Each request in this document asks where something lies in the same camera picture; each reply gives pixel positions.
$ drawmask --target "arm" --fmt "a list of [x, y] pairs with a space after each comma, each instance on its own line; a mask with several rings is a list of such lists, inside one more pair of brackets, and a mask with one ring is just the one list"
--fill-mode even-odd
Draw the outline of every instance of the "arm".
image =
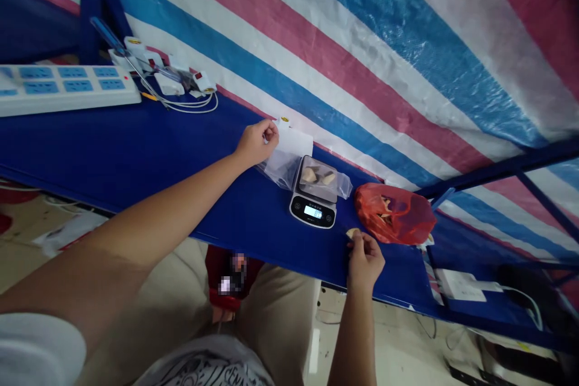
[[269, 157], [278, 140], [267, 119], [247, 127], [232, 155], [121, 212], [10, 288], [0, 296], [0, 313], [62, 318], [80, 330], [90, 354], [153, 267], [242, 172]]
[[376, 240], [359, 230], [348, 247], [353, 247], [348, 294], [327, 384], [375, 386], [372, 291], [384, 268], [384, 257]]

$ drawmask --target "red plastic bag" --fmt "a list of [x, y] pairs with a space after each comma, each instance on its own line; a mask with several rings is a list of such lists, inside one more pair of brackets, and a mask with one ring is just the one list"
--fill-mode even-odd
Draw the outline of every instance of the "red plastic bag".
[[426, 198], [397, 187], [361, 185], [354, 205], [366, 229], [383, 243], [422, 244], [436, 224]]

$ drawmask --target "white shirt sleeve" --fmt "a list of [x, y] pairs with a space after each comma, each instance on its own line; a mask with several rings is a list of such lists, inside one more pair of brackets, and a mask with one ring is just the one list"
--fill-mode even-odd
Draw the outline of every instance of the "white shirt sleeve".
[[0, 315], [0, 386], [74, 384], [86, 343], [80, 331], [42, 314]]

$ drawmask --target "power strip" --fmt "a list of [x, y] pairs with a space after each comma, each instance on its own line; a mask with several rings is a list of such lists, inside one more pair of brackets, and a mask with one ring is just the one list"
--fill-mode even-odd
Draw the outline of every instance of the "power strip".
[[118, 66], [0, 65], [0, 117], [140, 102]]

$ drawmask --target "blue screwdriver handle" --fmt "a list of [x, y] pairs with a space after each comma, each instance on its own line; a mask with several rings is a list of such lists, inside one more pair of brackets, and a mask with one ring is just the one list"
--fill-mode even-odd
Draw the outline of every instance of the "blue screwdriver handle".
[[122, 42], [115, 36], [112, 30], [105, 24], [103, 20], [98, 17], [92, 17], [90, 23], [94, 26], [96, 31], [101, 35], [101, 37], [114, 49], [118, 55], [127, 57], [129, 55], [127, 49], [124, 47]]

